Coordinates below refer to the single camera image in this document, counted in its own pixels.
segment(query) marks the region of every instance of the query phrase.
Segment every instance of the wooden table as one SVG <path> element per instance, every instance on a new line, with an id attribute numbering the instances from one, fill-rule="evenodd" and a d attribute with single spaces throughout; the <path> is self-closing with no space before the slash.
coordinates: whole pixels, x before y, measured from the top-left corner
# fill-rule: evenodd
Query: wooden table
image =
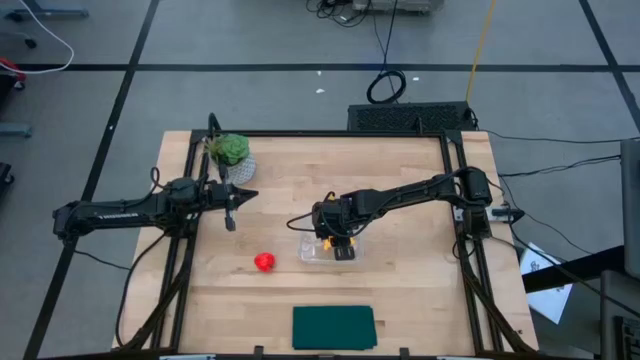
<path id="1" fill-rule="evenodd" d="M 162 182 L 182 176 L 189 137 L 190 132 L 165 133 L 157 164 Z M 463 133 L 463 138 L 468 165 L 497 183 L 487 134 Z M 297 257 L 300 233 L 285 227 L 330 190 L 383 190 L 442 173 L 438 139 L 254 137 L 250 147 L 258 168 L 242 187 L 260 195 L 237 212 L 235 232 L 225 230 L 223 212 L 203 215 L 180 352 L 251 353 L 263 345 L 268 354 L 299 353 L 291 347 L 293 306 L 364 304 L 374 309 L 378 334 L 378 346 L 366 353 L 397 355 L 400 347 L 415 355 L 474 353 L 460 265 L 451 254 L 455 237 L 448 203 L 399 209 L 373 222 L 362 235 L 366 254 L 357 266 L 302 263 Z M 492 192 L 494 205 L 501 204 L 500 192 Z M 492 230 L 512 241 L 506 225 L 492 224 Z M 143 229 L 136 256 L 159 235 L 157 229 Z M 122 318 L 124 339 L 131 338 L 158 301 L 168 244 L 165 240 L 147 254 L 132 277 Z M 263 251 L 277 258 L 273 273 L 260 273 L 253 264 Z M 485 252 L 496 305 L 537 348 L 515 251 L 487 239 Z M 484 309 L 478 308 L 490 349 Z M 173 309 L 165 329 L 172 320 Z M 169 332 L 164 331 L 163 344 Z"/>

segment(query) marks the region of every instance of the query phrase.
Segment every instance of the yellow object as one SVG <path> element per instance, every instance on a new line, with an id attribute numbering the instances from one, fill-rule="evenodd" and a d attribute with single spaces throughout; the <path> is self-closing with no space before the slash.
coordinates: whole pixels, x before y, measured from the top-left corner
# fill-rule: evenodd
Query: yellow object
<path id="1" fill-rule="evenodd" d="M 473 80 L 476 77 L 476 67 L 478 66 L 478 59 L 482 54 L 482 47 L 484 46 L 484 38 L 489 31 L 491 25 L 491 17 L 493 16 L 493 8 L 496 6 L 496 0 L 491 0 L 491 7 L 489 7 L 489 13 L 484 20 L 484 28 L 482 29 L 482 35 L 480 35 L 480 42 L 478 43 L 478 49 L 476 50 L 476 57 L 473 59 L 473 66 L 471 67 L 471 75 L 469 76 L 469 84 L 467 84 L 467 103 L 471 102 L 471 90 L 473 89 Z"/>

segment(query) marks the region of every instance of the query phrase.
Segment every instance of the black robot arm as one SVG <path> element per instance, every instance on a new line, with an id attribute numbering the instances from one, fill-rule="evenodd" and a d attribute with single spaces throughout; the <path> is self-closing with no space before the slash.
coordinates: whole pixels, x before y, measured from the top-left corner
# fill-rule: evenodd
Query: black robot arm
<path id="1" fill-rule="evenodd" d="M 383 217 L 390 210 L 434 200 L 464 209 L 464 230 L 467 234 L 490 236 L 485 207 L 493 199 L 485 173 L 474 167 L 385 191 L 358 190 L 340 198 L 329 193 L 323 201 L 313 205 L 311 221 L 316 237 L 330 241 L 336 260 L 350 260 L 355 256 L 351 237 L 362 232 L 371 221 Z"/>
<path id="2" fill-rule="evenodd" d="M 189 231 L 193 216 L 210 210 L 227 212 L 227 230 L 235 230 L 231 212 L 258 194 L 215 180 L 179 178 L 143 198 L 106 202 L 74 201 L 53 212 L 53 233 L 65 240 L 93 230 L 155 226 L 171 236 Z"/>

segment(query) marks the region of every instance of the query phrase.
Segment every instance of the green cloth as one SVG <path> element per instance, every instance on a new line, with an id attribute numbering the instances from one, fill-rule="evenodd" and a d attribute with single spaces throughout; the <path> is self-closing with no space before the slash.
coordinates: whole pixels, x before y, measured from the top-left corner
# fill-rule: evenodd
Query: green cloth
<path id="1" fill-rule="evenodd" d="M 365 350 L 378 345 L 370 306 L 296 306 L 296 350 Z"/>

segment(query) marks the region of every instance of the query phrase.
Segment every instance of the white cable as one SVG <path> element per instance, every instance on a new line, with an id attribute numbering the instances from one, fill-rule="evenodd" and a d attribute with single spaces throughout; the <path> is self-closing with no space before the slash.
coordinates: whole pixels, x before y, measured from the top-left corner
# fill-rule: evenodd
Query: white cable
<path id="1" fill-rule="evenodd" d="M 0 66 L 2 66 L 3 68 L 18 73 L 18 74 L 26 74 L 26 75 L 38 75 L 38 74 L 47 74 L 47 73 L 51 73 L 51 72 L 56 72 L 56 71 L 62 71 L 64 69 L 66 69 L 67 67 L 69 67 L 69 65 L 71 65 L 71 62 L 73 61 L 73 57 L 75 56 L 75 52 L 73 51 L 73 48 L 71 47 L 71 45 L 67 44 L 64 40 L 60 39 L 56 34 L 52 33 L 51 30 L 47 29 L 44 25 L 42 25 L 42 23 L 40 22 L 40 20 L 38 20 L 38 18 L 35 16 L 35 14 L 33 13 L 33 11 L 31 11 L 31 9 L 29 8 L 29 6 L 27 6 L 27 4 L 24 3 L 23 0 L 18 0 L 20 1 L 20 3 L 22 4 L 22 6 L 24 6 L 25 9 L 27 9 L 27 11 L 29 12 L 29 14 L 31 14 L 31 16 L 33 17 L 33 20 L 35 20 L 36 23 L 38 23 L 38 25 L 40 25 L 40 27 L 42 28 L 42 30 L 46 31 L 49 35 L 53 36 L 56 40 L 58 40 L 59 42 L 61 42 L 64 46 L 67 47 L 67 49 L 69 49 L 69 51 L 71 51 L 71 56 L 69 57 L 69 61 L 67 61 L 66 64 L 64 64 L 63 66 L 59 67 L 59 68 L 53 68 L 53 69 L 47 69 L 47 70 L 40 70 L 40 71 L 22 71 L 22 70 L 16 70 L 16 69 L 12 69 L 8 66 L 6 66 L 3 63 L 0 63 Z"/>

